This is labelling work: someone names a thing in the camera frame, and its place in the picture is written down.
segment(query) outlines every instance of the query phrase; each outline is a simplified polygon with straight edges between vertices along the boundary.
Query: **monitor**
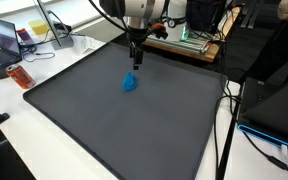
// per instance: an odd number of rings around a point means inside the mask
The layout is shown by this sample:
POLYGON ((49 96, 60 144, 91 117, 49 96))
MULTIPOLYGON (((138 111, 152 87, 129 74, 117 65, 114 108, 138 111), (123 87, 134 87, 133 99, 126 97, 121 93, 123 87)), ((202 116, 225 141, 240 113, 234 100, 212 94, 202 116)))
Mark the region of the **monitor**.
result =
POLYGON ((52 46, 53 46, 54 50, 68 48, 68 47, 73 47, 74 42, 73 42, 72 38, 70 37, 69 32, 67 31, 66 35, 60 37, 57 34, 57 30, 56 30, 56 28, 54 26, 54 23, 53 23, 51 17, 49 16, 49 12, 50 11, 46 10, 45 5, 44 5, 44 3, 41 0, 36 0, 36 1, 38 3, 40 11, 42 12, 41 13, 42 16, 44 16, 44 19, 46 20, 46 22, 48 23, 51 31, 54 34, 54 37, 55 37, 55 40, 56 40, 56 42, 52 42, 52 46))
POLYGON ((0 48, 11 54, 21 55, 14 24, 2 20, 0 20, 0 48))

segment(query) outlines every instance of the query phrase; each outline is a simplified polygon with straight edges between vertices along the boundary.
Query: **cable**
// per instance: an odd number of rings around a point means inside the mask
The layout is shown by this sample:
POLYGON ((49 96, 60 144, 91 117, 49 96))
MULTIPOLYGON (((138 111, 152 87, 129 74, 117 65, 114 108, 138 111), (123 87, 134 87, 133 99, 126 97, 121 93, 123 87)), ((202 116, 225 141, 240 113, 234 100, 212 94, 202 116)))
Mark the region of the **cable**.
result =
POLYGON ((260 148, 258 148, 254 142, 251 140, 251 138, 245 133, 243 132, 243 134, 245 135, 245 137, 247 138, 247 140, 252 144, 252 146, 258 151, 260 152, 263 156, 265 156, 266 158, 268 157, 267 154, 265 154, 262 150, 260 150, 260 148))
POLYGON ((91 5, 96 9, 96 11, 98 13, 101 14, 101 16, 103 16, 106 20, 108 20, 111 24, 113 24, 114 26, 116 26, 117 28, 121 29, 124 32, 128 32, 130 33, 130 31, 128 31, 127 29, 124 29, 122 26, 120 26, 119 24, 115 23, 114 21, 112 21, 109 17, 107 17, 100 9, 98 9, 98 7, 94 4, 94 2, 92 0, 89 0, 89 2, 91 3, 91 5))
POLYGON ((44 60, 44 59, 50 59, 50 58, 53 58, 55 57, 55 54, 52 53, 52 52, 49 52, 49 53, 31 53, 31 54, 24 54, 23 55, 23 60, 26 61, 26 62, 34 62, 34 61, 37 61, 37 60, 44 60), (26 55, 37 55, 37 56, 40 56, 40 55, 50 55, 49 57, 44 57, 44 58, 34 58, 32 60, 28 60, 25 58, 26 55))
POLYGON ((23 48, 29 48, 29 47, 31 47, 31 46, 36 46, 36 45, 45 44, 45 43, 54 41, 55 39, 50 39, 50 40, 46 41, 49 31, 50 31, 50 29, 47 30, 46 35, 45 35, 45 38, 44 38, 44 40, 42 40, 41 42, 38 42, 38 43, 35 43, 35 44, 22 44, 21 46, 22 46, 23 48))
POLYGON ((21 51, 21 53, 24 55, 25 53, 33 53, 37 50, 36 46, 28 46, 28 47, 22 47, 21 50, 24 49, 24 51, 21 51))
POLYGON ((115 5, 116 5, 117 13, 118 13, 118 18, 122 21, 122 24, 123 24, 124 28, 125 28, 127 31, 131 32, 131 31, 128 29, 127 25, 125 24, 125 21, 124 21, 124 19, 123 19, 122 12, 121 12, 121 7, 119 6, 118 0, 115 0, 115 5))
POLYGON ((220 97, 216 103, 215 103, 215 109, 214 109, 214 144, 215 144, 215 180, 218 180, 218 164, 219 164, 219 157, 218 157, 218 145, 217 145, 217 133, 216 133, 216 116, 217 116, 217 110, 219 108, 220 102, 222 99, 226 98, 228 96, 222 96, 220 97))
POLYGON ((199 37, 202 37, 202 38, 207 39, 207 40, 213 40, 214 39, 214 37, 210 36, 204 30, 200 31, 199 34, 197 32, 195 32, 194 30, 192 30, 191 28, 189 28, 189 31, 197 36, 197 37, 194 37, 195 39, 197 39, 199 37))

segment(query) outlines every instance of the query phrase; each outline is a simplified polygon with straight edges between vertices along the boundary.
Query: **black mat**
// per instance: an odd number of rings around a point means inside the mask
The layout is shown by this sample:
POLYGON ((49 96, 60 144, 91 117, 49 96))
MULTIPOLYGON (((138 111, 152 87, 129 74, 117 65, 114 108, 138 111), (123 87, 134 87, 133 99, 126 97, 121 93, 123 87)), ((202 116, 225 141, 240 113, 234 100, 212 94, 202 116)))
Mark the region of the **black mat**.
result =
POLYGON ((219 74, 107 44, 24 94, 120 179, 194 179, 222 95, 219 74))

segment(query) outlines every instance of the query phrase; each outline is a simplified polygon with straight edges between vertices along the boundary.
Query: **desk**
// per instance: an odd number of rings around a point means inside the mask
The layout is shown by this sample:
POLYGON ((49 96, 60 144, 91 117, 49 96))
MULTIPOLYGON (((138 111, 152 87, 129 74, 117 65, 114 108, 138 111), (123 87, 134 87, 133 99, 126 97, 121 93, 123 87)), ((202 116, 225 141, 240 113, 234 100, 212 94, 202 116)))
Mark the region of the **desk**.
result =
MULTIPOLYGON (((285 163, 281 150, 267 142, 250 136, 253 142, 265 153, 285 163)), ((225 180, 288 180, 288 172, 269 162, 246 139, 244 134, 235 128, 231 150, 227 161, 225 180)))
MULTIPOLYGON (((96 48, 103 44, 96 41, 96 48)), ((45 44, 39 46, 37 52, 50 51, 51 45, 45 44)), ((39 84, 87 55, 77 54, 74 48, 54 53, 56 56, 53 59, 34 63, 22 61, 19 64, 39 84)), ((239 85, 230 83, 229 86, 236 95, 239 85)), ((22 97, 24 92, 12 79, 0 80, 0 113, 7 112, 11 116, 0 125, 0 129, 37 179, 116 179, 59 127, 25 102, 22 97)), ((217 117, 221 157, 231 122, 228 99, 222 101, 217 117)), ((215 148, 212 132, 196 179, 214 179, 214 176, 215 148)))
MULTIPOLYGON (((225 36, 227 36, 228 33, 230 32, 239 13, 240 13, 240 8, 234 8, 231 14, 228 15, 228 18, 225 21, 225 24, 223 27, 223 34, 225 36)), ((220 50, 220 47, 218 45, 213 44, 207 47, 208 49, 205 51, 205 53, 204 52, 200 53, 197 49, 194 49, 196 45, 194 44, 186 45, 186 44, 184 42, 168 42, 167 39, 157 40, 154 38, 152 39, 148 38, 146 42, 144 42, 145 46, 162 49, 168 52, 173 52, 176 54, 188 56, 188 57, 206 61, 206 62, 213 62, 220 50)))

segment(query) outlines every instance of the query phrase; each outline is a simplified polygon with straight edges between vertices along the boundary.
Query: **black cable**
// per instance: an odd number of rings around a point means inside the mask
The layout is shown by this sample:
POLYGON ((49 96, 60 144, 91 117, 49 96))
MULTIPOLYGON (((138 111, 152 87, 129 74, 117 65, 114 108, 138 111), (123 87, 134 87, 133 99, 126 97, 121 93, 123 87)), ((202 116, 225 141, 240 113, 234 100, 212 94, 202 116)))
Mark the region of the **black cable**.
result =
POLYGON ((89 2, 91 3, 91 5, 96 9, 96 11, 98 13, 101 14, 101 16, 103 16, 106 20, 108 20, 111 24, 113 24, 114 26, 116 26, 117 28, 121 29, 124 32, 128 32, 130 33, 127 29, 124 29, 122 26, 120 26, 119 24, 115 23, 113 20, 111 20, 109 17, 107 17, 100 9, 98 9, 98 7, 94 4, 94 2, 92 0, 89 0, 89 2))
POLYGON ((23 48, 28 48, 28 47, 31 47, 31 46, 36 46, 36 45, 45 44, 45 43, 54 41, 55 39, 50 39, 50 40, 46 41, 49 31, 50 31, 50 29, 47 30, 46 35, 44 37, 44 40, 42 40, 41 42, 38 42, 38 43, 35 43, 35 44, 22 44, 21 46, 23 48))
POLYGON ((47 13, 53 14, 53 16, 54 16, 57 20, 60 21, 61 25, 63 26, 63 29, 68 31, 68 29, 65 27, 65 24, 61 21, 61 19, 60 19, 53 11, 48 11, 47 13))
POLYGON ((201 38, 204 38, 204 39, 207 39, 207 40, 213 40, 213 37, 211 37, 209 34, 205 33, 204 30, 200 31, 199 34, 198 34, 197 32, 195 32, 193 29, 191 29, 189 27, 189 31, 197 36, 197 37, 194 37, 194 39, 198 39, 198 38, 201 37, 201 38))
POLYGON ((219 164, 219 157, 218 157, 218 145, 217 145, 217 133, 216 133, 216 116, 217 116, 217 110, 219 108, 220 102, 222 101, 222 99, 226 98, 228 96, 222 96, 220 97, 216 103, 215 103, 215 109, 214 109, 214 119, 213 119, 213 123, 214 123, 214 144, 215 144, 215 180, 218 180, 218 164, 219 164))
POLYGON ((125 28, 127 31, 131 32, 131 31, 128 29, 127 25, 125 24, 125 21, 124 21, 123 16, 122 16, 121 7, 120 7, 120 4, 118 3, 118 0, 115 0, 115 5, 116 5, 117 13, 118 13, 118 18, 122 21, 122 24, 123 24, 124 28, 125 28))
POLYGON ((24 54, 23 55, 23 60, 26 61, 26 62, 34 62, 34 61, 37 61, 37 60, 50 59, 50 58, 53 58, 53 57, 55 57, 55 54, 52 53, 52 52, 49 52, 49 53, 35 53, 35 54, 34 53, 30 53, 30 54, 24 54), (40 55, 51 55, 51 56, 44 57, 44 58, 34 58, 32 60, 28 60, 28 59, 25 58, 26 55, 38 55, 38 56, 40 56, 40 55))
MULTIPOLYGON (((229 96, 232 97, 231 90, 230 90, 230 88, 228 88, 229 83, 230 83, 230 81, 227 81, 227 83, 226 83, 226 89, 227 89, 227 91, 228 91, 229 96)), ((232 116, 233 116, 233 114, 234 114, 234 110, 233 110, 233 98, 230 98, 230 112, 231 112, 231 114, 232 114, 232 116)))
POLYGON ((212 37, 209 33, 205 32, 204 30, 202 31, 203 34, 205 34, 208 38, 210 38, 211 40, 214 39, 214 36, 212 37))
POLYGON ((258 148, 255 143, 251 140, 251 138, 245 133, 243 132, 243 134, 245 135, 245 137, 247 138, 247 140, 252 144, 252 146, 258 151, 260 152, 264 157, 268 158, 269 156, 264 153, 260 148, 258 148))
POLYGON ((21 50, 24 49, 24 51, 21 51, 21 54, 24 55, 25 53, 33 53, 37 50, 36 46, 28 46, 28 47, 22 47, 21 50))

